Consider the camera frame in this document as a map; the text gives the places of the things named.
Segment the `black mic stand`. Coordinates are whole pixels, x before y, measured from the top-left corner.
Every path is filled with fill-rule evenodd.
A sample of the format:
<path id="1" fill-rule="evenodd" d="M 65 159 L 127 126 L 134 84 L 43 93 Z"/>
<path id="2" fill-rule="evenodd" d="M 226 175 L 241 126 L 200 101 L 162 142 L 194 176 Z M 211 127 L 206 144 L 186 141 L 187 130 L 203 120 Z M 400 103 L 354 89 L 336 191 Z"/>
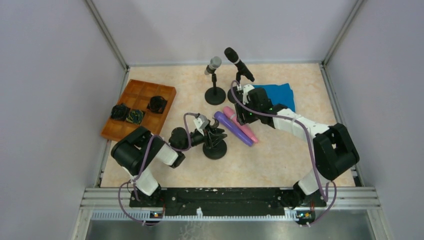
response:
<path id="1" fill-rule="evenodd" d="M 214 123 L 211 123 L 211 121 L 209 121 L 209 125 L 220 125 L 220 122 L 217 119 L 213 118 L 213 120 L 214 120 Z M 204 146 L 204 143 L 202 146 L 202 151 L 204 155 L 211 160 L 221 159 L 222 157 L 226 155 L 227 150 L 228 150 L 228 147 L 225 142 L 225 139 L 221 141 L 216 147 L 211 149 L 207 149 Z"/>
<path id="2" fill-rule="evenodd" d="M 217 106 L 222 104 L 226 98 L 226 92 L 217 86 L 217 75 L 215 73 L 211 74 L 212 87 L 210 87 L 204 94 L 206 102 L 210 105 Z"/>
<path id="3" fill-rule="evenodd" d="M 232 104 L 236 104 L 236 100 L 241 103 L 243 102 L 243 87 L 240 84 L 241 76 L 242 73 L 238 71 L 235 77 L 236 85 L 231 87 L 227 92 L 227 98 Z"/>

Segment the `silver grey microphone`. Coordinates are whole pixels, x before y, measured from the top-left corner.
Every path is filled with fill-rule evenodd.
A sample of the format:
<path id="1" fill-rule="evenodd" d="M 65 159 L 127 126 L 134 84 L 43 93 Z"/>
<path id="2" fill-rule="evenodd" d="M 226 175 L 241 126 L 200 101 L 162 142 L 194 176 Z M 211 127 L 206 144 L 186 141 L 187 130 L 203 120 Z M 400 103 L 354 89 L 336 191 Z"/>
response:
<path id="1" fill-rule="evenodd" d="M 215 73 L 215 71 L 221 66 L 222 59 L 219 56 L 214 56 L 210 59 L 209 64 L 206 66 L 206 69 L 204 71 L 204 74 L 212 75 Z"/>

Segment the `black microphone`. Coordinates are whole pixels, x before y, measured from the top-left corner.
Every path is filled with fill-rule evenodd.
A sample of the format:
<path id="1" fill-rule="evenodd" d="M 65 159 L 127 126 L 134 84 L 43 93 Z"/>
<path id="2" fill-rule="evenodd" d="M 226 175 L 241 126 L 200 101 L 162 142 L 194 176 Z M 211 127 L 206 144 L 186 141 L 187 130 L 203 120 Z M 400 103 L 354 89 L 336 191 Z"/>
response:
<path id="1" fill-rule="evenodd" d="M 236 66 L 236 68 L 237 68 L 237 73 L 236 73 L 235 80 L 238 83 L 241 81 L 241 77 L 242 76 L 245 76 L 251 82 L 254 82 L 255 81 L 254 75 L 248 69 L 248 67 L 246 66 L 246 64 L 240 59 L 239 55 L 237 54 L 237 52 L 233 48 L 227 47 L 224 50 L 224 54 L 225 54 L 226 58 L 231 63 L 233 63 Z"/>

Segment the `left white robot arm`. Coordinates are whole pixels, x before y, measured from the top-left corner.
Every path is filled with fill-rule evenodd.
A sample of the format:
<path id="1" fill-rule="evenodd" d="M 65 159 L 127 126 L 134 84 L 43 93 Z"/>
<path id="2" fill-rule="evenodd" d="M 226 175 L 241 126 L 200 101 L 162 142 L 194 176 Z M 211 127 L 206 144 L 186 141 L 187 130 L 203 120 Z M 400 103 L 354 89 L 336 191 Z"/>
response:
<path id="1" fill-rule="evenodd" d="M 112 158 L 129 175 L 134 198 L 138 202 L 155 201 L 161 186 L 149 169 L 152 162 L 162 162 L 175 169 L 184 160 L 184 151 L 202 146 L 203 154 L 218 160 L 227 153 L 227 137 L 219 127 L 206 125 L 201 130 L 187 132 L 183 127 L 172 130 L 168 141 L 141 126 L 124 137 L 111 150 Z"/>

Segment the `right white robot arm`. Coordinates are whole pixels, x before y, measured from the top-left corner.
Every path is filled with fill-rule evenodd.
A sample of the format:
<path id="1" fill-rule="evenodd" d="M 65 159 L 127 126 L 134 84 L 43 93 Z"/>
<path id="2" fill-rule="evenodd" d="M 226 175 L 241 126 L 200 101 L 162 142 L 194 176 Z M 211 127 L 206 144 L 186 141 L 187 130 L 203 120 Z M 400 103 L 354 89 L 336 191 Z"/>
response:
<path id="1" fill-rule="evenodd" d="M 260 121 L 307 143 L 312 169 L 293 188 L 301 199 L 319 191 L 327 201 L 329 183 L 360 160 L 347 127 L 342 123 L 319 123 L 283 104 L 273 104 L 262 87 L 238 85 L 237 91 L 242 94 L 242 100 L 237 100 L 234 105 L 238 123 L 245 125 Z"/>

